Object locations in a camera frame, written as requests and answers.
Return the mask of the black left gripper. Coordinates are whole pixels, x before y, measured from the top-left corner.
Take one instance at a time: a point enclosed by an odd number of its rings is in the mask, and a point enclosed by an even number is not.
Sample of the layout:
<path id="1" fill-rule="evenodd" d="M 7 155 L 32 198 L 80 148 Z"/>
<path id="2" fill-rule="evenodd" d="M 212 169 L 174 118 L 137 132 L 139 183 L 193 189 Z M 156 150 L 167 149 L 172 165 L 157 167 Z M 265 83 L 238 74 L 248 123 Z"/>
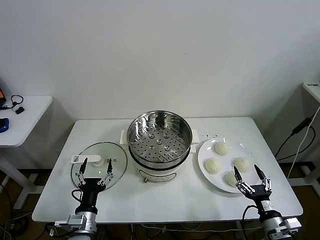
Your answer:
<path id="1" fill-rule="evenodd" d="M 81 164 L 79 171 L 76 176 L 79 180 L 79 189 L 82 192 L 82 197 L 80 199 L 80 205 L 76 208 L 76 212 L 91 212 L 97 213 L 96 203 L 98 195 L 100 192 L 106 190 L 106 186 L 110 183 L 113 178 L 113 166 L 112 159 L 108 160 L 107 171 L 105 177 L 100 178 L 84 178 L 84 173 L 86 170 L 88 158 L 84 159 Z"/>

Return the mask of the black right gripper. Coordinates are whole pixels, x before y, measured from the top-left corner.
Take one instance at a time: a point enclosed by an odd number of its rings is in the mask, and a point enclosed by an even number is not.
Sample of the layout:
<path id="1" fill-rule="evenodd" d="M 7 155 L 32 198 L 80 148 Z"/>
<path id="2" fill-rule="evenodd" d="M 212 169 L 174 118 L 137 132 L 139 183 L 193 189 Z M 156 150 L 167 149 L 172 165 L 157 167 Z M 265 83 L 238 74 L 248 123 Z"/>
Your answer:
<path id="1" fill-rule="evenodd" d="M 236 179 L 236 187 L 242 192 L 246 197 L 252 200 L 257 207 L 258 214 L 265 214 L 268 211 L 274 210 L 271 205 L 270 195 L 272 193 L 271 179 L 267 178 L 264 172 L 254 164 L 255 171 L 261 180 L 260 185 L 248 185 L 243 181 L 240 172 L 237 167 L 234 166 L 234 177 Z"/>

